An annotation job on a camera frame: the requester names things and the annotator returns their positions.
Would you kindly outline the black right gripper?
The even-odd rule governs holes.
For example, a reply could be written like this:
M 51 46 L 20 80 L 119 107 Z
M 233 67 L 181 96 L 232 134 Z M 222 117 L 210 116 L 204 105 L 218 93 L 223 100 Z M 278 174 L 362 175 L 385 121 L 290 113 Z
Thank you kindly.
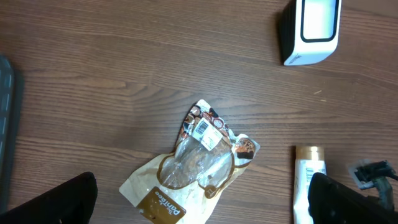
M 391 164 L 364 159 L 348 171 L 360 190 L 375 188 L 379 196 L 365 197 L 317 172 L 308 189 L 308 212 L 314 224 L 397 224 L 393 188 L 387 179 L 397 180 Z

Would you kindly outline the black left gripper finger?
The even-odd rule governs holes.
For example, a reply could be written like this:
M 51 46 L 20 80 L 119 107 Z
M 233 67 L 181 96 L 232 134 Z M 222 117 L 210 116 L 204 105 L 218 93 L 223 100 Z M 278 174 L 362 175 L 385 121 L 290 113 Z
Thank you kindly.
M 1 214 L 1 224 L 88 224 L 98 188 L 92 172 L 63 184 Z

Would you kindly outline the white bamboo print tube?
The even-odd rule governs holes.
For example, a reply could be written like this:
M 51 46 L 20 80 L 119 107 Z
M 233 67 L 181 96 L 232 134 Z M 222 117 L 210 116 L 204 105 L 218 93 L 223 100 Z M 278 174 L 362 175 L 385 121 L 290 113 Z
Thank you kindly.
M 326 174 L 324 148 L 319 146 L 296 146 L 295 155 L 294 224 L 313 224 L 313 218 L 308 211 L 308 191 L 314 173 Z

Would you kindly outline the clear brown snack pouch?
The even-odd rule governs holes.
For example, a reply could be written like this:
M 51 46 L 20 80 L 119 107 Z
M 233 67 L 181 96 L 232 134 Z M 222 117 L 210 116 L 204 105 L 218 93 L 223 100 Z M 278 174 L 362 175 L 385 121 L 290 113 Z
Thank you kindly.
M 182 123 L 174 150 L 136 169 L 119 191 L 152 223 L 205 223 L 222 191 L 259 149 L 247 135 L 235 135 L 205 100 L 198 100 Z

